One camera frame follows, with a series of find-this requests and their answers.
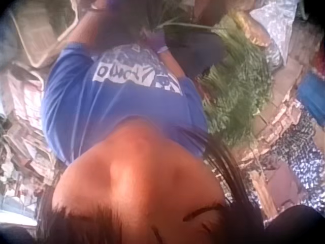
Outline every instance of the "person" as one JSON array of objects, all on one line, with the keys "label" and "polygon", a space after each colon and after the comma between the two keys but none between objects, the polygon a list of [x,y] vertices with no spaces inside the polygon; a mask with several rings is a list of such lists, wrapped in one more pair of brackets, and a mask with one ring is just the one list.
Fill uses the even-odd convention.
[{"label": "person", "polygon": [[[95,2],[109,14],[113,6]],[[105,15],[89,11],[84,16],[48,78],[44,133],[68,167],[47,198],[37,241],[191,244],[292,239],[289,232],[275,239],[279,228],[272,225],[272,231],[265,230],[234,158],[207,135],[200,96],[162,33],[149,34],[146,45],[126,43],[95,61],[91,58],[89,50]],[[222,174],[231,202],[203,159]],[[297,214],[285,219],[302,220],[292,216]],[[321,217],[313,210],[311,216],[311,223],[319,226]],[[304,233],[307,227],[296,230]],[[15,230],[7,233],[7,243],[15,243]]]}]

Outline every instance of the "blue t-shirt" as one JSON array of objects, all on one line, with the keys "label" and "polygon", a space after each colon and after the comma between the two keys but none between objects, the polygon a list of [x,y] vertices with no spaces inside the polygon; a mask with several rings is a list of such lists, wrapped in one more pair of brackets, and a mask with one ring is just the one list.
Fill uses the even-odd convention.
[{"label": "blue t-shirt", "polygon": [[108,50],[96,61],[83,44],[69,44],[52,68],[42,102],[43,131],[58,158],[71,163],[130,116],[149,119],[199,154],[171,130],[207,130],[190,79],[177,80],[153,51],[137,44]]}]

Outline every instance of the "hand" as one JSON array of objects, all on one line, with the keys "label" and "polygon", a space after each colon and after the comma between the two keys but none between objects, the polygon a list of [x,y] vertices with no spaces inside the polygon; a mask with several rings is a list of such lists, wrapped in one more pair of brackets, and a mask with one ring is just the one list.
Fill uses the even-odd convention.
[{"label": "hand", "polygon": [[117,7],[117,2],[119,0],[96,0],[93,5],[97,9],[109,9],[114,10]]},{"label": "hand", "polygon": [[146,35],[147,45],[156,53],[162,53],[168,50],[165,42],[164,30],[159,30],[155,33],[144,31]]}]

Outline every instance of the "white graphic print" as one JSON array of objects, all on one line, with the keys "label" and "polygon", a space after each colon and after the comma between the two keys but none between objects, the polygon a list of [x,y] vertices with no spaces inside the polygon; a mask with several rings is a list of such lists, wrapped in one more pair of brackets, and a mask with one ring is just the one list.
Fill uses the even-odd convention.
[{"label": "white graphic print", "polygon": [[168,72],[157,56],[139,45],[124,45],[106,52],[92,80],[120,84],[131,81],[182,94],[178,80]]}]

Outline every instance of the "basket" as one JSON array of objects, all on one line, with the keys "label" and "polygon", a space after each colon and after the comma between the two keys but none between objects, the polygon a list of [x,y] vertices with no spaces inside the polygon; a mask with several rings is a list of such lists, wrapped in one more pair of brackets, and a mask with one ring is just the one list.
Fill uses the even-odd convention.
[{"label": "basket", "polygon": [[66,44],[67,36],[79,21],[76,0],[62,0],[60,3],[71,6],[70,10],[74,14],[74,19],[72,23],[66,23],[64,30],[58,33],[51,22],[64,19],[64,11],[46,8],[49,3],[53,5],[55,2],[58,3],[57,0],[54,2],[51,0],[24,1],[10,11],[27,59],[35,68],[47,66],[56,59]]}]

